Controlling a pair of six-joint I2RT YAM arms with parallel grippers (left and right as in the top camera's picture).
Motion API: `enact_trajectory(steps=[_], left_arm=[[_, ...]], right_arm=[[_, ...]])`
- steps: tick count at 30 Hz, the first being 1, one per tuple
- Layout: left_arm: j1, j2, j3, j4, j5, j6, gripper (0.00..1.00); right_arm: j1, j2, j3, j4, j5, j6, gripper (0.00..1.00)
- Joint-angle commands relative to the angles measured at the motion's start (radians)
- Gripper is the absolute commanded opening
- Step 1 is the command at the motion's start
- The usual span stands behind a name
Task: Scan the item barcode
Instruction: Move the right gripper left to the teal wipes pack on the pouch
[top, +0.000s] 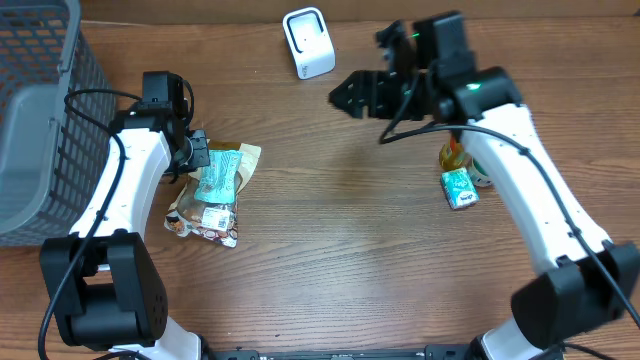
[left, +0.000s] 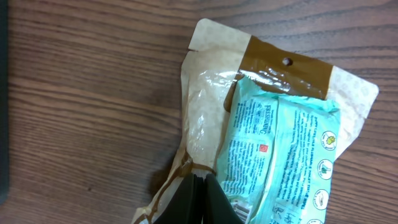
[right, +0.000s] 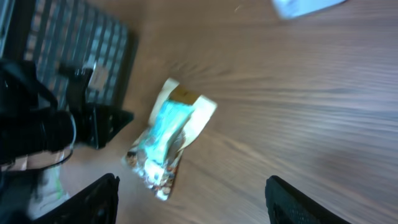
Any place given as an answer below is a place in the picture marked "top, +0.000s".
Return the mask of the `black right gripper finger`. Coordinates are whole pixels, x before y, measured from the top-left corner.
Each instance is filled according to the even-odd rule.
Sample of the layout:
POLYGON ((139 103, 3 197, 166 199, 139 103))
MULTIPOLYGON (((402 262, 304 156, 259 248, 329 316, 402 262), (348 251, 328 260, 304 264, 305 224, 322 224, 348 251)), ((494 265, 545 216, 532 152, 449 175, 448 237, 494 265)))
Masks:
POLYGON ((389 73, 411 74, 415 69, 415 53, 404 24, 394 21, 387 28, 375 33, 375 41, 384 50, 383 58, 389 66, 389 73))
POLYGON ((328 102, 350 117, 362 119, 371 98, 372 80, 372 71, 354 71, 329 93, 328 102))

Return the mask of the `teal wet wipes packet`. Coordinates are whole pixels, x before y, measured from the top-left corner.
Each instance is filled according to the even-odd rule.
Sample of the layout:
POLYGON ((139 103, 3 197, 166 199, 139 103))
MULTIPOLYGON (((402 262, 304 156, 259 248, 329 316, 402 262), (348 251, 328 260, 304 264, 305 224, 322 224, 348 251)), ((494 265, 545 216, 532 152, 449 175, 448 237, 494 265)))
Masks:
POLYGON ((238 150, 210 150, 210 165, 201 172, 194 193, 198 201, 231 204, 236 201, 236 173, 243 154, 238 150))

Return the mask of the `brown snack pouch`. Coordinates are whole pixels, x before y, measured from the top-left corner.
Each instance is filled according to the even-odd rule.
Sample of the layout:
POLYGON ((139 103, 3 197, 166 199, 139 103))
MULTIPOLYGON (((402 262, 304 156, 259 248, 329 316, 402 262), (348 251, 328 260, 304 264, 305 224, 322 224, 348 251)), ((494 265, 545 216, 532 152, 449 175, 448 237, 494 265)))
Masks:
POLYGON ((251 180, 262 148, 239 142, 208 142, 210 164, 188 174, 169 206, 164 227, 234 248, 238 241, 238 196, 251 180))

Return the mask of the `yellow oil bottle silver cap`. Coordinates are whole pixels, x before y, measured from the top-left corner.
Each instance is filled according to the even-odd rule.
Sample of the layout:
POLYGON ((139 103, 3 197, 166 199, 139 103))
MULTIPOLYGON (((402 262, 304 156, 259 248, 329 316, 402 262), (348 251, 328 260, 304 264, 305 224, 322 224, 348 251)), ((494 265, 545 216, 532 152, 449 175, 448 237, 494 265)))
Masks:
POLYGON ((439 164, 445 172, 465 168, 470 160, 470 155, 454 137, 443 145, 439 153, 439 164))

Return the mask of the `teal white tissue pack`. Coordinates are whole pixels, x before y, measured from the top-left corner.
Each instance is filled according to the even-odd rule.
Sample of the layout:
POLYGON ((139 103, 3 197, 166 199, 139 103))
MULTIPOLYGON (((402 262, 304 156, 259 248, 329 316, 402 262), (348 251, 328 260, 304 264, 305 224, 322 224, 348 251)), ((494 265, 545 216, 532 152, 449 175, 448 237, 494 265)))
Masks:
POLYGON ((473 206, 480 200, 471 177, 465 168, 442 173, 441 185, 452 210, 473 206))

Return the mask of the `green lid white jar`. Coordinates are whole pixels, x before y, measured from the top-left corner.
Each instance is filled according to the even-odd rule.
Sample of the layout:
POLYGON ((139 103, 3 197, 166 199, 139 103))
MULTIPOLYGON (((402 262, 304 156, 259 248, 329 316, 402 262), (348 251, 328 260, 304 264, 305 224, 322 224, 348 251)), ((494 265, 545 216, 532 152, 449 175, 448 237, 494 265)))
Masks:
POLYGON ((491 187, 493 185, 493 182, 475 158, 469 162, 467 172, 476 187, 491 187))

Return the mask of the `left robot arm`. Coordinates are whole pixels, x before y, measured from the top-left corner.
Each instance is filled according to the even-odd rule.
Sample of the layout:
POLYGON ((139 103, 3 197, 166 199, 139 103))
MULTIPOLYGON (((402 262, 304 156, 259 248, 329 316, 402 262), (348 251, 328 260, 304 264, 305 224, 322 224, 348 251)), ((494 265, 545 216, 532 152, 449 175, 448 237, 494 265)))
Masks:
POLYGON ((144 243, 161 178, 210 163, 206 134, 192 130, 191 85, 168 71, 143 75, 143 93, 108 124, 109 155, 89 204, 68 235, 49 238, 39 262, 50 298, 37 351, 51 323, 68 346, 102 359, 211 359, 200 335, 168 314, 168 295, 144 243))

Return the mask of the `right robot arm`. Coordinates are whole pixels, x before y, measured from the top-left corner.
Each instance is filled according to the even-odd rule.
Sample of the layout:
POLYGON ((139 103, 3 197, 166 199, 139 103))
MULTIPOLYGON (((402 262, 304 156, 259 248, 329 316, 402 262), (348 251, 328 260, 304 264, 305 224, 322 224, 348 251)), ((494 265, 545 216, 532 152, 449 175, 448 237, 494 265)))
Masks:
POLYGON ((559 359, 574 336, 624 315, 639 278, 639 251, 615 244, 582 208, 546 152, 533 115, 500 67, 476 65, 463 15, 449 11, 410 28, 377 32, 385 71, 358 70, 329 93, 354 118, 387 121, 380 142, 448 131, 488 175, 510 212, 535 278, 515 292, 512 315, 467 345, 429 345, 428 359, 559 359))

